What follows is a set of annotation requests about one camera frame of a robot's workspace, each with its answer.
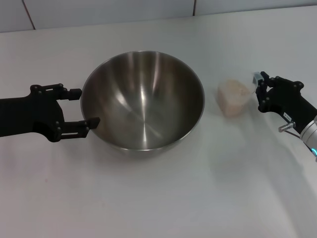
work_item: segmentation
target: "small plastic container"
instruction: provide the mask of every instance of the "small plastic container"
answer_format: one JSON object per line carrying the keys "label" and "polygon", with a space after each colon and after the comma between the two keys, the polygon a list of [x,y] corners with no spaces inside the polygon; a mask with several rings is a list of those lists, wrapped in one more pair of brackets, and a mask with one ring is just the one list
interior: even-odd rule
{"label": "small plastic container", "polygon": [[227,73],[218,85],[217,102],[223,114],[230,118],[243,112],[258,85],[255,74],[235,70]]}

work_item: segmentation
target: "blue light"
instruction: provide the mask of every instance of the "blue light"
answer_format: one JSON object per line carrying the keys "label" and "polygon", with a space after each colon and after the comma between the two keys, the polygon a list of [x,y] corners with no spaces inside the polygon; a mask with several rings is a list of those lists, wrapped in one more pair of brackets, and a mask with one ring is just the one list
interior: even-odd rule
{"label": "blue light", "polygon": [[312,149],[313,153],[317,156],[317,150],[315,150],[314,148]]}

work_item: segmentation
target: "bowl rim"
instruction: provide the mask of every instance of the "bowl rim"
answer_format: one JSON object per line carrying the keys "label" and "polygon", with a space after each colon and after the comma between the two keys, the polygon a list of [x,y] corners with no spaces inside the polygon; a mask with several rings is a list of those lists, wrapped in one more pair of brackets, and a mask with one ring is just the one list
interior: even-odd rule
{"label": "bowl rim", "polygon": [[[205,91],[204,91],[204,87],[203,87],[203,85],[202,85],[201,80],[200,80],[199,77],[197,76],[197,74],[192,70],[191,67],[188,66],[188,64],[186,64],[185,62],[183,62],[182,60],[180,60],[180,59],[178,59],[178,58],[176,58],[176,57],[174,57],[174,56],[171,56],[171,55],[166,54],[166,53],[163,53],[163,52],[157,52],[157,51],[129,51],[129,52],[121,53],[121,54],[118,54],[118,55],[116,55],[116,56],[113,56],[113,57],[107,59],[106,61],[104,61],[103,63],[101,63],[97,68],[95,68],[94,71],[88,76],[87,80],[85,81],[85,84],[84,84],[84,86],[83,86],[82,92],[85,91],[85,88],[86,88],[86,86],[87,86],[87,83],[88,83],[88,81],[90,80],[90,78],[92,77],[92,75],[93,75],[100,67],[102,67],[104,64],[106,64],[107,62],[109,62],[110,60],[112,60],[113,58],[116,58],[116,57],[118,57],[118,56],[126,55],[126,54],[129,54],[129,53],[136,53],[136,52],[159,53],[159,54],[162,54],[162,55],[166,55],[166,56],[172,57],[172,58],[174,58],[176,61],[181,62],[182,64],[184,64],[184,65],[195,75],[196,79],[198,80],[198,83],[199,83],[199,86],[200,86],[200,89],[201,89],[201,92],[202,92],[202,96],[203,96],[203,107],[202,107],[202,111],[201,111],[201,113],[200,113],[200,115],[199,115],[199,118],[197,119],[195,125],[194,125],[185,135],[183,135],[181,138],[175,140],[175,141],[172,142],[172,143],[169,143],[169,144],[167,144],[167,145],[164,145],[164,146],[162,146],[162,147],[151,148],[151,149],[129,149],[129,148],[120,147],[120,146],[118,146],[118,145],[115,145],[115,144],[113,144],[113,143],[111,143],[111,142],[108,142],[108,141],[104,140],[103,138],[101,138],[101,137],[95,132],[95,129],[93,129],[92,131],[93,131],[93,133],[94,133],[98,138],[100,138],[102,141],[104,141],[105,143],[109,144],[110,146],[112,146],[112,147],[114,147],[114,148],[117,148],[117,149],[120,149],[120,150],[124,150],[124,151],[154,151],[154,150],[162,150],[162,149],[165,149],[165,148],[167,148],[167,147],[170,147],[170,146],[172,146],[172,145],[177,144],[178,142],[180,142],[181,140],[183,140],[189,133],[191,133],[191,132],[195,129],[195,127],[197,126],[197,124],[199,123],[199,121],[200,121],[200,119],[202,118],[203,113],[204,113],[204,109],[205,109]],[[80,109],[81,109],[81,113],[82,113],[82,115],[83,115],[84,120],[87,120],[86,117],[85,117],[85,115],[84,115],[84,113],[83,113],[83,97],[80,98]]]}

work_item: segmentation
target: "white wall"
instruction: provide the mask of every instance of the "white wall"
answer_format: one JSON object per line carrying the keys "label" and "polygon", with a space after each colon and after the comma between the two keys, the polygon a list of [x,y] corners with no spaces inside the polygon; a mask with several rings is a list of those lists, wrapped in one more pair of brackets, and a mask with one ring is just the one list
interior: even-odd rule
{"label": "white wall", "polygon": [[31,29],[22,0],[0,0],[0,32]]}
{"label": "white wall", "polygon": [[194,0],[25,0],[36,29],[191,16]]}
{"label": "white wall", "polygon": [[196,15],[317,4],[317,0],[197,0]]}

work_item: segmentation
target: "tile grout line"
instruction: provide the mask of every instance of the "tile grout line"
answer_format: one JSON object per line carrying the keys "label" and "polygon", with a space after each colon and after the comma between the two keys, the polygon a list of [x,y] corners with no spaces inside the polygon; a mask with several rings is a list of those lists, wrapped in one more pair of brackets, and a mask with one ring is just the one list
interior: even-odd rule
{"label": "tile grout line", "polygon": [[25,11],[26,11],[26,14],[28,15],[29,20],[30,20],[30,22],[31,22],[31,24],[32,24],[33,30],[35,30],[35,26],[34,26],[34,24],[33,24],[32,18],[31,18],[31,16],[30,16],[30,13],[29,13],[29,11],[28,11],[28,8],[27,8],[26,5],[25,5],[24,0],[22,0],[22,3],[23,3],[23,5],[24,5],[24,9],[25,9]]}
{"label": "tile grout line", "polygon": [[196,13],[196,2],[197,2],[197,0],[194,0],[193,16],[195,16],[195,13]]}

